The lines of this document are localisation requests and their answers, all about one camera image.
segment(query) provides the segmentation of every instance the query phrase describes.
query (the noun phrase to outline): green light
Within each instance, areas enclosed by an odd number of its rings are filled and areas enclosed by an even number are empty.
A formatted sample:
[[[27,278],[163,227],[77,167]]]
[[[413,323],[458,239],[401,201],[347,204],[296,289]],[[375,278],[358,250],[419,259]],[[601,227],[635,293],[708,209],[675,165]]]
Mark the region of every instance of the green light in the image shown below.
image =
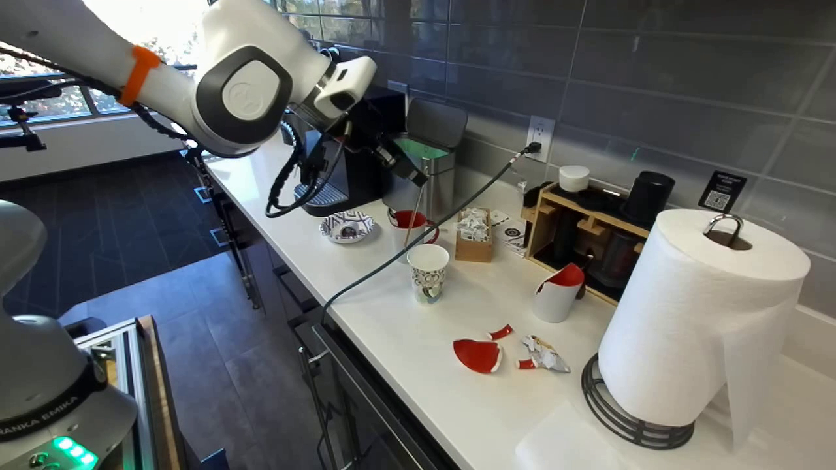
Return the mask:
[[[68,435],[53,438],[43,457],[60,470],[97,470],[101,457]]]

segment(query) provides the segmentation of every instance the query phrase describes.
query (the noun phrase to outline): cabinet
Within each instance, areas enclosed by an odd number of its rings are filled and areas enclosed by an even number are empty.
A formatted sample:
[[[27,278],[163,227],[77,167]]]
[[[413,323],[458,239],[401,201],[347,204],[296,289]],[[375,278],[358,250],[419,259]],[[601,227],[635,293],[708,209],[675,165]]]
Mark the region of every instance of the cabinet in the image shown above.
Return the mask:
[[[648,238],[648,227],[623,218],[623,210],[624,197],[601,188],[564,193],[547,186],[524,210],[530,223],[526,256],[551,269],[580,263],[588,293],[616,302]]]

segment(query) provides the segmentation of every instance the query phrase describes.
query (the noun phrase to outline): black container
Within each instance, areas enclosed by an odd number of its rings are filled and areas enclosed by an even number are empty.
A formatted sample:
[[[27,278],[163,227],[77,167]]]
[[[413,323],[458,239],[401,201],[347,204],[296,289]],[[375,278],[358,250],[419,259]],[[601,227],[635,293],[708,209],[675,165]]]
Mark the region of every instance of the black container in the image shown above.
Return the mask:
[[[677,180],[661,171],[641,171],[624,204],[624,218],[652,227],[656,214],[664,210]]]

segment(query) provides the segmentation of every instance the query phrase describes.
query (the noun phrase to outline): paper towel roll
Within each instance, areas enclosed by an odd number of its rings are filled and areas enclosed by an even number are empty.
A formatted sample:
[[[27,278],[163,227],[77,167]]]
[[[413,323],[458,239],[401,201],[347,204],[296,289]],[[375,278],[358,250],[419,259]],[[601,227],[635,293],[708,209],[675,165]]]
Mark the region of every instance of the paper towel roll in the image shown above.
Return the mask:
[[[701,209],[660,214],[600,361],[615,400],[661,426],[699,419],[728,387],[739,443],[755,423],[810,259],[754,221],[739,231],[754,247],[731,250],[705,238],[714,218]]]

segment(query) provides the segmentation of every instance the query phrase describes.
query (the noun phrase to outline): gray tile backsplash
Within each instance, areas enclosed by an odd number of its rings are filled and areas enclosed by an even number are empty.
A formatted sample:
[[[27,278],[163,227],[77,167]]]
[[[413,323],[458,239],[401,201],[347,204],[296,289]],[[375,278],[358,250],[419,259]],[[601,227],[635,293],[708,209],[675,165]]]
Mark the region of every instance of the gray tile backsplash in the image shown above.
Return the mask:
[[[470,111],[464,165],[499,169],[542,114],[556,120],[549,161],[508,180],[588,165],[630,191],[656,169],[677,178],[671,204],[696,205],[714,169],[739,171],[738,210],[814,253],[802,299],[836,317],[836,0],[370,4],[354,42],[379,34],[377,81]]]

